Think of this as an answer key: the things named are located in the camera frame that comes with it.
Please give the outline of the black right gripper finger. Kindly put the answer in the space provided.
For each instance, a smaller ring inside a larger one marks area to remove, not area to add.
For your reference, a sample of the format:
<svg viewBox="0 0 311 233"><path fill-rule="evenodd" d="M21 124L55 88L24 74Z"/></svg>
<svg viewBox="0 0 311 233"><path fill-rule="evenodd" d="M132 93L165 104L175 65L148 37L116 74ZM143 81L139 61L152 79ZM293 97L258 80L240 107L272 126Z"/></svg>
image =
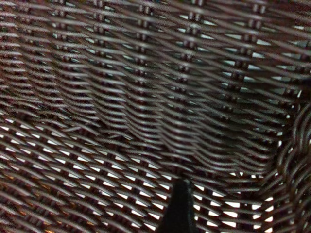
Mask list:
<svg viewBox="0 0 311 233"><path fill-rule="evenodd" d="M196 233L193 184L178 179L172 189L169 204L157 228L158 233Z"/></svg>

